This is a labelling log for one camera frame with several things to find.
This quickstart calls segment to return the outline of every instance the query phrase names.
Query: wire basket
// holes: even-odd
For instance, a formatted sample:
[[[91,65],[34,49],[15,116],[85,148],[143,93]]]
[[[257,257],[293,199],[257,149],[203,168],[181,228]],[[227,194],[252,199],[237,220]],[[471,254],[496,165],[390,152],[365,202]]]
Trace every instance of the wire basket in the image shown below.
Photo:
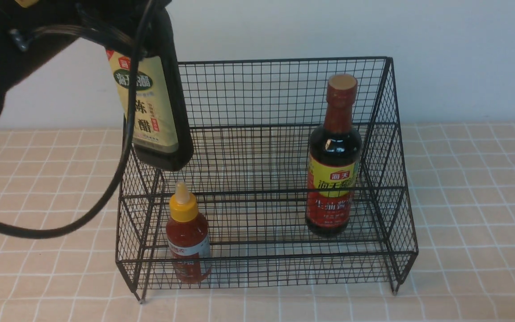
[[[194,157],[166,172],[134,153],[120,188],[116,264],[131,292],[405,281],[418,246],[389,57],[182,63]],[[327,80],[358,79],[352,122],[363,137],[350,222],[323,239],[305,224],[309,134],[325,117]],[[175,274],[164,226],[177,180],[209,222],[212,273]]]

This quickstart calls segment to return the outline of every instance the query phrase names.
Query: black cable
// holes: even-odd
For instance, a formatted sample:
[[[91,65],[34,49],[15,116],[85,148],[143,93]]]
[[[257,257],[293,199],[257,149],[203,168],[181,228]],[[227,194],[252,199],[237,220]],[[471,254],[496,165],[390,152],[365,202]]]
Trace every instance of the black cable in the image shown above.
[[[122,30],[114,27],[113,25],[109,25],[106,22],[91,16],[82,6],[82,4],[75,4],[75,7],[77,8],[77,11],[80,16],[80,21],[84,26],[87,26],[89,28],[92,28],[94,30],[102,31],[104,33],[108,33],[111,35],[111,37],[119,38],[125,42],[133,42],[133,39],[122,32]]]
[[[17,29],[13,29],[10,31],[10,34],[21,51],[27,51],[31,42],[41,36],[66,34],[87,39],[108,49],[118,51],[123,55],[130,56],[132,49],[135,47],[135,42],[129,35],[120,30],[115,30],[117,29],[95,29],[77,25],[51,25],[35,28],[25,34],[22,34]]]
[[[141,56],[141,46],[146,38],[147,29],[150,23],[150,20],[155,13],[155,7],[158,0],[149,0],[147,6],[144,9],[143,16],[140,20],[138,29],[136,31],[135,36],[135,44],[132,48],[131,54],[131,71],[130,71],[130,86],[128,89],[128,109],[127,109],[127,127],[126,127],[126,135],[124,137],[123,150],[121,154],[120,161],[118,162],[117,169],[114,173],[112,180],[110,181],[106,191],[97,203],[92,206],[92,208],[84,214],[81,218],[76,221],[63,226],[61,228],[55,229],[27,229],[21,228],[17,226],[12,226],[8,224],[4,224],[0,222],[0,233],[12,237],[19,238],[30,238],[30,239],[47,239],[47,238],[55,238],[60,236],[65,236],[66,234],[70,234],[75,230],[81,228],[88,222],[90,222],[101,210],[104,208],[106,203],[114,194],[118,184],[122,181],[122,176],[124,174],[124,170],[127,165],[128,157],[131,153],[132,148],[132,136],[134,133],[134,124],[135,124],[135,103],[136,103],[136,86],[137,86],[137,75],[139,72],[139,61]]]

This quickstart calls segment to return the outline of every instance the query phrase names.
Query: red bottle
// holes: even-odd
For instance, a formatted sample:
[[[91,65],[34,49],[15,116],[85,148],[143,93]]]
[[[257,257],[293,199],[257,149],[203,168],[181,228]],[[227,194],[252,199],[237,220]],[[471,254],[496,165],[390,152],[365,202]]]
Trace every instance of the red bottle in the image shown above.
[[[310,189],[350,188],[355,185],[362,141],[352,128],[352,109],[357,92],[357,79],[335,75],[327,86],[325,123],[309,138]],[[321,237],[341,234],[349,223],[352,193],[315,191],[307,194],[306,223]]]
[[[189,259],[211,257],[208,221],[199,213],[196,197],[182,181],[176,183],[176,192],[170,198],[170,220],[166,224],[166,236],[172,256],[184,259],[172,263],[176,277],[188,284],[206,279],[212,269],[211,263]]]

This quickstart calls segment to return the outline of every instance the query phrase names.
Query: black bottle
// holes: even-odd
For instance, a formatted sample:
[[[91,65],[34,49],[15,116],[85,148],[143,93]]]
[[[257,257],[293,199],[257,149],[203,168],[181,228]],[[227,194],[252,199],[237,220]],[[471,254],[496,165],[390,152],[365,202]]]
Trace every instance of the black bottle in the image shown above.
[[[357,79],[335,75],[327,85],[325,122],[309,138],[310,189],[350,188],[355,185],[362,141],[352,128],[352,108]],[[352,192],[314,191],[307,194],[307,227],[314,234],[330,238],[341,234],[349,223]]]
[[[170,16],[157,6],[145,39],[151,53],[139,64],[133,147],[143,163],[178,171],[192,158],[194,146],[178,69]],[[123,107],[128,102],[130,59],[107,51]]]

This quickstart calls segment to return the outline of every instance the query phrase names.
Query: yellow nozzle cap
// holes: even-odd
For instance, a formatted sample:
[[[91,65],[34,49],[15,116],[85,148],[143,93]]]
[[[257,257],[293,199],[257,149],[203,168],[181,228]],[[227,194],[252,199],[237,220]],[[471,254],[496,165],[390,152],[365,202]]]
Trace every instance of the yellow nozzle cap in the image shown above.
[[[176,182],[176,192],[170,197],[170,216],[177,222],[189,222],[198,216],[196,196],[188,191],[184,181]]]

